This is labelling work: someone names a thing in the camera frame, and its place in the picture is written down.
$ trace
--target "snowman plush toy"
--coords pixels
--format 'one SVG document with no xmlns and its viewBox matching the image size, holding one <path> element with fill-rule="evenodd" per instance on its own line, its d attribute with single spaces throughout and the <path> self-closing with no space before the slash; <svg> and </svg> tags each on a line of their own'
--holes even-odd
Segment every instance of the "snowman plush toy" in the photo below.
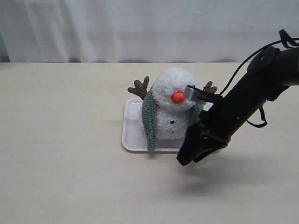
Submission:
<svg viewBox="0 0 299 224">
<path fill-rule="evenodd" d="M 147 92 L 150 78 L 144 82 L 134 81 L 135 88 L 128 92 L 139 96 L 143 102 L 139 111 L 139 123 L 146 133 L 147 149 L 156 149 L 157 139 L 175 140 L 185 137 L 188 126 L 199 121 L 198 115 L 204 109 L 204 102 L 197 103 L 184 97 L 188 85 L 196 85 L 193 74 L 181 67 L 167 68 Z M 215 93 L 217 87 L 209 81 L 205 91 Z"/>
</svg>

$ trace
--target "white curtain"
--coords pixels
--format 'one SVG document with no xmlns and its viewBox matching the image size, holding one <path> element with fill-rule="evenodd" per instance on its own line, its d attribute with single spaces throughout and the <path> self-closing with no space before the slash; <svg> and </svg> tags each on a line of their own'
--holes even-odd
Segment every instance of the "white curtain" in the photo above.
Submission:
<svg viewBox="0 0 299 224">
<path fill-rule="evenodd" d="M 298 18 L 299 0 L 0 0 L 0 60 L 239 62 Z"/>
</svg>

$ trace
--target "carrot nose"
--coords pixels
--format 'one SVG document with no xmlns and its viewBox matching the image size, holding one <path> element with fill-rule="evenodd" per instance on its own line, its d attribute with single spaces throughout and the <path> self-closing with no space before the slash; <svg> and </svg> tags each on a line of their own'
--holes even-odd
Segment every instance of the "carrot nose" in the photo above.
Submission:
<svg viewBox="0 0 299 224">
<path fill-rule="evenodd" d="M 171 95 L 171 100 L 175 104 L 180 104 L 185 100 L 184 93 L 182 91 L 177 91 Z"/>
</svg>

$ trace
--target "table surface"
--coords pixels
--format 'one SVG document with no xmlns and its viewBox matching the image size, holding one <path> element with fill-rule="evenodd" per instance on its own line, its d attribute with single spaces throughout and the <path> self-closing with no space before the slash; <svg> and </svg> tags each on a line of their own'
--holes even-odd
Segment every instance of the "table surface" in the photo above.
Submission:
<svg viewBox="0 0 299 224">
<path fill-rule="evenodd" d="M 297 223 L 299 88 L 265 105 L 268 126 L 244 124 L 198 164 L 121 144 L 135 79 L 181 66 L 221 90 L 238 65 L 0 63 L 0 223 Z"/>
</svg>

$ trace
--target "white backdrop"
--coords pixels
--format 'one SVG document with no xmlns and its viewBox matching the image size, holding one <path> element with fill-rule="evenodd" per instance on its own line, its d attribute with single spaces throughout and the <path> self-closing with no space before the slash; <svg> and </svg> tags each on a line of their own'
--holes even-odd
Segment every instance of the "white backdrop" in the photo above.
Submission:
<svg viewBox="0 0 299 224">
<path fill-rule="evenodd" d="M 0 60 L 243 61 L 299 36 L 298 0 L 1 0 Z"/>
</svg>

